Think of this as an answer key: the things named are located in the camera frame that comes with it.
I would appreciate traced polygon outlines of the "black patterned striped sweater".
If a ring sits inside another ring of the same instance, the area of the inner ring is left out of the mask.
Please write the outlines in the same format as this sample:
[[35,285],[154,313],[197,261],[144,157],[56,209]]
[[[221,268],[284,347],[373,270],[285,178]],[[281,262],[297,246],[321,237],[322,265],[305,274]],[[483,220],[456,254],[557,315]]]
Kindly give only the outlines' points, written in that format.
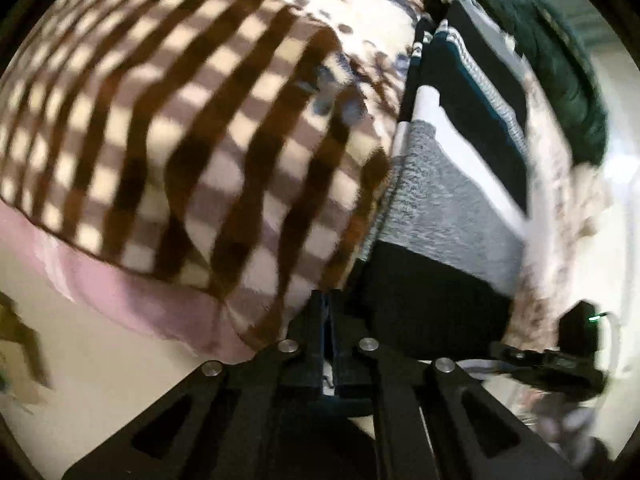
[[487,356],[528,228],[524,63],[474,0],[416,25],[392,176],[346,296],[412,358]]

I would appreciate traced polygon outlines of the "pink bed sheet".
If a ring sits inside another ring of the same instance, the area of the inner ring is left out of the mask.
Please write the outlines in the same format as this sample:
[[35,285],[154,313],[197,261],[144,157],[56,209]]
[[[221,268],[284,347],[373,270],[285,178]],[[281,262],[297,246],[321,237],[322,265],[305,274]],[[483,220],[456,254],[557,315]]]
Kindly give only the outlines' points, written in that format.
[[200,356],[228,364],[255,355],[235,333],[229,315],[205,292],[96,260],[37,228],[7,204],[1,205],[1,240],[62,296],[128,330],[179,341]]

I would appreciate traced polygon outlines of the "dark teal fleece blanket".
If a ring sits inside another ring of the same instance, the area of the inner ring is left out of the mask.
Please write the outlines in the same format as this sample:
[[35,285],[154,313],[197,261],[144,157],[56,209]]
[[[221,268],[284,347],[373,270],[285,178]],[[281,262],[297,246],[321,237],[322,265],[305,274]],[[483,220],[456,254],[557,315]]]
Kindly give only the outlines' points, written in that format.
[[608,111],[589,54],[548,0],[484,0],[513,36],[544,89],[576,165],[600,166],[608,145]]

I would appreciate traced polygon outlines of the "floral fleece bed blanket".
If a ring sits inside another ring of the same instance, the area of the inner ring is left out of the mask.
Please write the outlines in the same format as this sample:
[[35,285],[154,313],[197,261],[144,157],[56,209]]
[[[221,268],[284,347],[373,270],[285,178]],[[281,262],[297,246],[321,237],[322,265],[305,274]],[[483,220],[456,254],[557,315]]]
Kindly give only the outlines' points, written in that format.
[[[605,205],[524,63],[518,289],[498,341],[558,344]],[[416,25],[442,0],[54,0],[1,76],[1,205],[85,255],[212,297],[257,353],[346,290],[392,176]]]

